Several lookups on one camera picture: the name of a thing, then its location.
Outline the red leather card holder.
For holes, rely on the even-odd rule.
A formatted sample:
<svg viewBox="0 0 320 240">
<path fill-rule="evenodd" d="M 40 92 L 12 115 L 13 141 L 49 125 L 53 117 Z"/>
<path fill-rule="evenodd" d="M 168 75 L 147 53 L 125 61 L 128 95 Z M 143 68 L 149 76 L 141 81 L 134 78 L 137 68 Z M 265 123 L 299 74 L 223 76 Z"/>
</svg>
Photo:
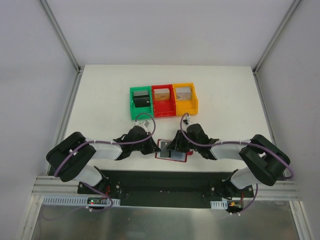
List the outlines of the red leather card holder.
<svg viewBox="0 0 320 240">
<path fill-rule="evenodd" d="M 167 146 L 170 143 L 171 143 L 171 141 L 165 140 L 165 139 L 158 139 L 157 140 L 157 145 L 159 146 L 161 151 L 164 150 L 164 149 L 167 149 Z M 180 163 L 186 163 L 188 157 L 192 156 L 193 153 L 194 153 L 193 151 L 189 151 L 187 153 L 184 153 L 184 152 L 179 152 L 179 151 L 172 150 L 172 157 L 171 158 L 160 158 L 160 156 L 159 156 L 160 152 L 156 152 L 155 153 L 155 158 L 156 159 L 172 161 L 172 162 L 180 162 Z"/>
</svg>

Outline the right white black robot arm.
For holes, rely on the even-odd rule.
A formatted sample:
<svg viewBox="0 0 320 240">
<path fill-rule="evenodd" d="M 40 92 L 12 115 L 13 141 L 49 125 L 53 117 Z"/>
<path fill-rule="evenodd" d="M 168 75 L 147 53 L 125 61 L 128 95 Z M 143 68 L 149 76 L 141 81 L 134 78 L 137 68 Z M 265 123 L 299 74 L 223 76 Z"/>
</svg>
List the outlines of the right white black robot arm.
<svg viewBox="0 0 320 240">
<path fill-rule="evenodd" d="M 215 193 L 225 199 L 237 197 L 251 185 L 273 186 L 291 163 L 284 152 L 261 134 L 244 141 L 223 141 L 208 137 L 198 123 L 183 124 L 167 149 L 181 153 L 195 151 L 208 160 L 243 161 L 245 168 L 236 169 L 214 187 Z"/>
</svg>

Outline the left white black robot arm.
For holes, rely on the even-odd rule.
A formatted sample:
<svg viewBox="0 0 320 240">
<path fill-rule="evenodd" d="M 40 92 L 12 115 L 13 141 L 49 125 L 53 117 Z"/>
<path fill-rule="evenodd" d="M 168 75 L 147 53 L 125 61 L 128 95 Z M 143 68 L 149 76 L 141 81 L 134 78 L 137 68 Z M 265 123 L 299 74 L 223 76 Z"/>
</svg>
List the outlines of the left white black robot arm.
<svg viewBox="0 0 320 240">
<path fill-rule="evenodd" d="M 112 141 L 89 140 L 76 131 L 51 149 L 46 160 L 54 170 L 54 177 L 62 182 L 84 182 L 90 191 L 99 195 L 105 191 L 106 183 L 99 170 L 88 165 L 90 160 L 120 161 L 128 158 L 132 152 L 149 155 L 160 151 L 152 134 L 144 127 L 135 125 L 128 133 Z"/>
</svg>

